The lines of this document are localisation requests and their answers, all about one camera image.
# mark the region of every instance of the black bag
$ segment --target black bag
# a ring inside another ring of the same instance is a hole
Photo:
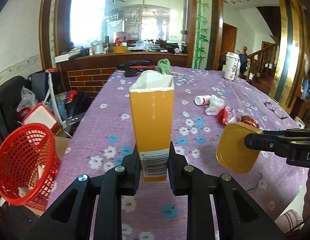
[[[48,73],[45,70],[38,71],[36,73],[30,74],[28,79],[31,81],[31,90],[36,95],[36,99],[39,102],[44,101],[47,91],[49,89],[48,85]],[[59,72],[52,72],[51,79],[53,82],[54,94],[64,92],[63,86],[61,84],[61,78]]]

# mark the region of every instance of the red plastic basket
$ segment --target red plastic basket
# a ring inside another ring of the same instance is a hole
[[[0,195],[12,205],[44,211],[59,164],[54,136],[47,126],[19,127],[0,146]],[[38,165],[45,165],[40,179]],[[29,192],[20,197],[18,187]]]

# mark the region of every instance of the eyeglasses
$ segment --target eyeglasses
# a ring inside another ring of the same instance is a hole
[[[267,101],[264,103],[264,105],[271,111],[273,111],[273,113],[279,118],[279,119],[286,119],[288,118],[288,116],[284,117],[284,112],[282,111],[281,108],[279,108],[278,106],[274,106],[272,102]]]

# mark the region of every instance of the barcode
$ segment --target barcode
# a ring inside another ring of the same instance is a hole
[[[140,153],[144,177],[160,177],[167,174],[168,150]]]

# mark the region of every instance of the purple tablecloth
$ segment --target purple tablecloth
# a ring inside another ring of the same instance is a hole
[[[224,128],[215,116],[196,106],[197,95],[216,95],[236,111],[237,121],[250,115],[263,130],[285,130],[297,125],[289,117],[279,119],[264,105],[271,99],[223,72],[172,67],[185,76],[174,77],[175,103],[172,141],[189,164],[206,174],[231,174],[258,204],[276,219],[294,199],[307,179],[307,169],[289,166],[273,153],[261,152],[250,173],[234,174],[222,166],[215,152]],[[80,174],[101,175],[119,165],[135,145],[128,89],[137,77],[115,72],[98,94],[80,123],[63,158],[49,205]],[[123,239],[186,239],[187,197],[175,197],[169,181],[146,183],[141,179],[135,197],[122,199]]]

